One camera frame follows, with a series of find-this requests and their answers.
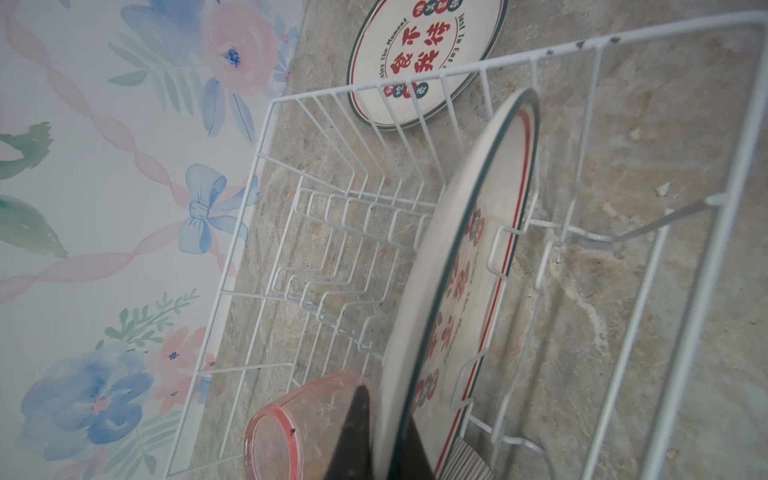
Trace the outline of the pink glass cup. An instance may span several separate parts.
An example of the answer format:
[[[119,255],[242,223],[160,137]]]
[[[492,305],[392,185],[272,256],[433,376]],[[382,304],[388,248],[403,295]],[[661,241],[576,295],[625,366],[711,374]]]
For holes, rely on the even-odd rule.
[[[246,477],[322,479],[359,384],[369,382],[358,372],[341,370],[257,411],[244,437]]]

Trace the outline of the white plate front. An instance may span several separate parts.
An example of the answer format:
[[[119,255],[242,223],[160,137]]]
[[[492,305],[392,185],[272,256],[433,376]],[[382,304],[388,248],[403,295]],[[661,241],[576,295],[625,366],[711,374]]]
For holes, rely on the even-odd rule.
[[[522,233],[540,126],[537,92],[515,91],[450,180],[399,303],[372,440],[377,479],[405,478],[415,430],[428,471],[447,466]]]

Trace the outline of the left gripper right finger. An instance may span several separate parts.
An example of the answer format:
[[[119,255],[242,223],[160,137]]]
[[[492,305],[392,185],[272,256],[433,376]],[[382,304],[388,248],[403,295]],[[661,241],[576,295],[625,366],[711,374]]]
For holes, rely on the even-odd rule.
[[[412,417],[401,433],[393,455],[392,478],[396,480],[434,480],[435,475]]]

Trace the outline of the white plate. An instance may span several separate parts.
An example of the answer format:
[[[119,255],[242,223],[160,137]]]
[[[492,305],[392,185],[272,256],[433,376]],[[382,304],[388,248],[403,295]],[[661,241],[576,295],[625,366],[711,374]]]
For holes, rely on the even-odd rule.
[[[472,80],[472,73],[434,75],[440,69],[484,60],[502,30],[503,0],[379,1],[367,15],[352,48],[347,82],[384,80],[382,87],[347,94],[355,116],[384,131],[417,125],[435,115]],[[433,77],[410,86],[393,79]]]
[[[399,303],[372,440],[377,479],[405,478],[415,430],[428,471],[447,466],[522,233],[540,126],[537,92],[515,91],[450,180]]]

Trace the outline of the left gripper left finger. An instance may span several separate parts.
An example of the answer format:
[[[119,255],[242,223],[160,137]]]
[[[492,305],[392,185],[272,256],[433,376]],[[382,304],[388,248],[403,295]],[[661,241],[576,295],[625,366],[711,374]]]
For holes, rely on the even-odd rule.
[[[341,428],[339,440],[325,473],[325,480],[372,479],[370,451],[370,393],[366,385],[356,387]]]

